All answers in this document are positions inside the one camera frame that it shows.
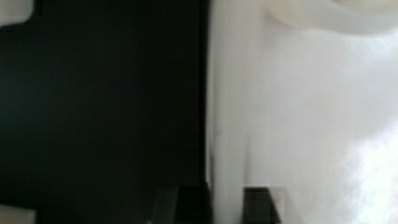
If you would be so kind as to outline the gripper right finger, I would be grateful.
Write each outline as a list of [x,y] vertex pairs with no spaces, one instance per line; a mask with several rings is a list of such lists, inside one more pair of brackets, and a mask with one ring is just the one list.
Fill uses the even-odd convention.
[[281,224],[281,216],[267,188],[248,187],[244,189],[242,224]]

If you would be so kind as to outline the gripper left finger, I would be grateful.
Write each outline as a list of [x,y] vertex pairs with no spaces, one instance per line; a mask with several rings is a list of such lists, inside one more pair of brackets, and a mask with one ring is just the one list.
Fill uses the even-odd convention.
[[148,224],[212,224],[210,193],[205,185],[159,191]]

